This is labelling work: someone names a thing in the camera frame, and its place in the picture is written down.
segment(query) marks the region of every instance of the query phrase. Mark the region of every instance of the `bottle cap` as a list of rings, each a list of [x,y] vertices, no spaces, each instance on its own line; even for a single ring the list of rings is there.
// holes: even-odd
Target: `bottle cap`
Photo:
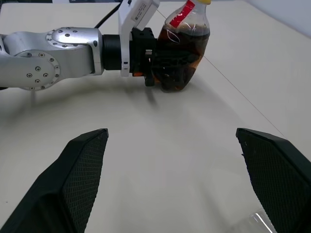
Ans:
[[[197,1],[206,5],[210,5],[211,0],[197,0]]]

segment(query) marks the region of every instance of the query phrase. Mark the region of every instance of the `plastic bottle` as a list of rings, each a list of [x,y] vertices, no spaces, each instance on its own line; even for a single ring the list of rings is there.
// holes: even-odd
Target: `plastic bottle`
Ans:
[[[183,89],[199,65],[210,35],[206,6],[210,0],[188,0],[165,21],[157,40],[157,51],[180,55],[171,66],[153,68],[153,75],[163,89]]]

